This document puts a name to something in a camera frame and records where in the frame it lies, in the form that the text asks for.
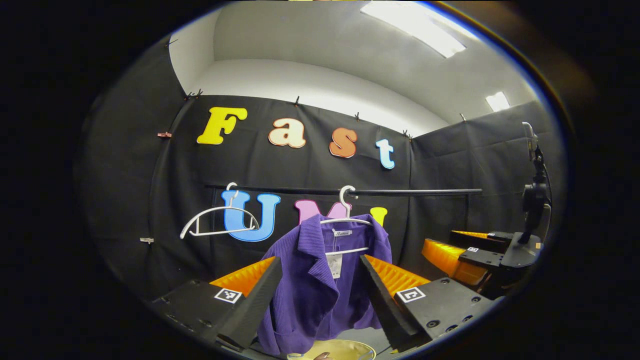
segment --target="purple jacket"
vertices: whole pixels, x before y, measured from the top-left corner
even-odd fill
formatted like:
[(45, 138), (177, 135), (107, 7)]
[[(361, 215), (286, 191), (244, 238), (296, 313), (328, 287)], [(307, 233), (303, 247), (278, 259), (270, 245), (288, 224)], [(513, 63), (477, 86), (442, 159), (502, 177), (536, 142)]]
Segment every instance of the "purple jacket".
[[(388, 234), (369, 214), (357, 222), (320, 224), (313, 216), (276, 241), (263, 259), (279, 256), (282, 280), (258, 328), (258, 339), (271, 355), (307, 352), (314, 340), (329, 340), (348, 329), (381, 325), (364, 286), (359, 257), (368, 254), (391, 262)], [(335, 251), (369, 247), (342, 255), (340, 277), (334, 279), (325, 252), (334, 251), (333, 232), (352, 230), (336, 238)]]

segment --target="fluorescent light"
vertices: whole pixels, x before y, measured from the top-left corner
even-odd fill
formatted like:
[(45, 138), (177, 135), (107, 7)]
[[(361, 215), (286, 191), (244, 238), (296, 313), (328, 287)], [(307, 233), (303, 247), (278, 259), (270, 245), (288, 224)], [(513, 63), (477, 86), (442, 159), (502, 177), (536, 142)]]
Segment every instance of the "fluorescent light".
[(509, 105), (509, 102), (507, 101), (507, 97), (504, 96), (504, 92), (498, 92), (495, 95), (487, 96), (486, 102), (489, 103), (489, 106), (491, 106), (491, 109), (494, 113), (496, 111), (506, 110), (511, 107), (511, 105)]
[(409, 1), (371, 1), (360, 11), (408, 33), (445, 58), (466, 49), (462, 43), (433, 23), (434, 12), (425, 6)]

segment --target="blue letter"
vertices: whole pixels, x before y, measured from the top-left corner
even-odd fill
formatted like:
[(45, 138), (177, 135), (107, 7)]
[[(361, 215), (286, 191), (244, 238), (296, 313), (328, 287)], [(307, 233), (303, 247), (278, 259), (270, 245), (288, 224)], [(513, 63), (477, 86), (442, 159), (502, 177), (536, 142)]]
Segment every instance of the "blue letter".
[(376, 142), (376, 146), (380, 148), (380, 162), (382, 166), (388, 169), (394, 168), (396, 163), (389, 157), (389, 153), (394, 151), (394, 147), (389, 145), (389, 140), (382, 139)]
[[(225, 206), (229, 206), (229, 200), (236, 193), (235, 190), (229, 190), (222, 192), (222, 199), (225, 200)], [(273, 234), (273, 228), (275, 226), (276, 217), (276, 205), (280, 202), (280, 197), (270, 193), (262, 193), (258, 195), (258, 201), (262, 204), (262, 219), (260, 221), (260, 229), (258, 230), (246, 230), (238, 231), (237, 233), (229, 233), (229, 235), (235, 237), (241, 241), (262, 241), (269, 238)], [(238, 196), (233, 200), (233, 207), (244, 209), (244, 204), (249, 201), (251, 197), (246, 192), (238, 192)], [(242, 211), (225, 209), (225, 229), (226, 230), (238, 230), (246, 229), (243, 219), (248, 217), (246, 213)]]

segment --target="orange gripper pad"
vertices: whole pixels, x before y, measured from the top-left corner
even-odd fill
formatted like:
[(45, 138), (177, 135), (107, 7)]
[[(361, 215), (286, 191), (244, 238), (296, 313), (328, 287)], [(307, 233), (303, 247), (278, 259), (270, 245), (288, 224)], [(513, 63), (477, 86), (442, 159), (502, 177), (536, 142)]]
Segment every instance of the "orange gripper pad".
[(422, 255), (432, 264), (458, 281), (469, 285), (478, 285), (487, 273), (485, 268), (458, 261), (466, 249), (447, 245), (431, 239), (424, 240)]
[(267, 270), (275, 258), (275, 256), (272, 256), (268, 259), (251, 264), (240, 270), (234, 271), (231, 274), (216, 279), (209, 284), (229, 290), (240, 291), (245, 297), (247, 297), (253, 290), (253, 287), (258, 283), (258, 280), (260, 280), (262, 274), (264, 274), (264, 271)]
[(365, 254), (365, 257), (369, 260), (374, 270), (380, 276), (382, 283), (387, 287), (387, 291), (389, 291), (389, 295), (391, 295), (391, 297), (394, 297), (398, 291), (424, 285), (429, 282), (423, 277), (387, 263), (386, 261), (376, 259), (367, 254)]
[(469, 236), (475, 236), (476, 238), (483, 238), (483, 239), (487, 239), (489, 234), (484, 234), (484, 233), (470, 233), (469, 231), (456, 231), (456, 230), (452, 230), (452, 232), (454, 233), (458, 233), (458, 234), (462, 234), (462, 235), (469, 235)]

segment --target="plastic hanger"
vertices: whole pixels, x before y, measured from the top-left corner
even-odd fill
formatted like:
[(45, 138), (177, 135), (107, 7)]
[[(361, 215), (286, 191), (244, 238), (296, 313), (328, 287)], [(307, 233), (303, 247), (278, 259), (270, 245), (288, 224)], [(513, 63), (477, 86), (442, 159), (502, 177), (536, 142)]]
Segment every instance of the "plastic hanger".
[[(229, 191), (229, 189), (231, 189), (231, 186), (237, 186), (236, 183), (229, 183), (229, 185), (227, 185), (227, 191)], [(245, 209), (241, 209), (241, 208), (234, 208), (233, 207), (233, 201), (234, 199), (238, 196), (239, 191), (236, 190), (236, 193), (234, 194), (234, 196), (229, 199), (229, 206), (218, 206), (217, 208), (211, 208), (208, 210), (205, 210), (199, 214), (197, 214), (196, 216), (194, 216), (191, 220), (189, 220), (189, 222), (184, 226), (184, 228), (182, 228), (182, 232), (180, 233), (180, 239), (184, 239), (184, 236), (187, 233), (187, 230), (189, 230), (189, 227), (191, 226), (191, 224), (193, 224), (193, 222), (196, 223), (196, 232), (194, 233), (193, 231), (189, 231), (189, 234), (193, 235), (193, 236), (207, 236), (207, 235), (219, 235), (219, 234), (228, 234), (228, 233), (239, 233), (241, 231), (249, 231), (249, 230), (254, 230), (254, 229), (260, 229), (260, 225), (258, 224), (258, 220), (255, 219), (254, 215), (251, 214), (249, 211), (245, 210)], [(239, 210), (242, 211), (243, 213), (249, 214), (249, 216), (251, 217), (251, 222), (249, 223), (249, 228), (247, 229), (238, 229), (238, 230), (226, 230), (226, 231), (213, 231), (211, 233), (201, 233), (200, 232), (200, 217), (206, 213), (210, 213), (212, 211), (216, 211), (216, 210), (223, 210), (223, 209), (232, 209), (232, 210)]]
[[(369, 226), (373, 226), (372, 223), (370, 223), (370, 222), (368, 222), (366, 220), (360, 220), (360, 219), (350, 218), (349, 217), (350, 214), (351, 214), (351, 208), (349, 207), (349, 204), (347, 204), (344, 201), (344, 193), (347, 190), (356, 190), (356, 189), (351, 185), (347, 185), (347, 186), (343, 187), (342, 189), (340, 189), (340, 203), (342, 204), (342, 206), (344, 206), (345, 209), (347, 209), (346, 217), (345, 218), (335, 218), (335, 219), (323, 220), (323, 221), (320, 221), (320, 224), (329, 224), (329, 223), (332, 223), (332, 222), (360, 222), (362, 224), (367, 224)], [(369, 248), (368, 247), (361, 247), (359, 249), (352, 249), (352, 250), (325, 252), (325, 255), (349, 254), (350, 252), (358, 252), (358, 251), (364, 251), (364, 250), (369, 250)]]

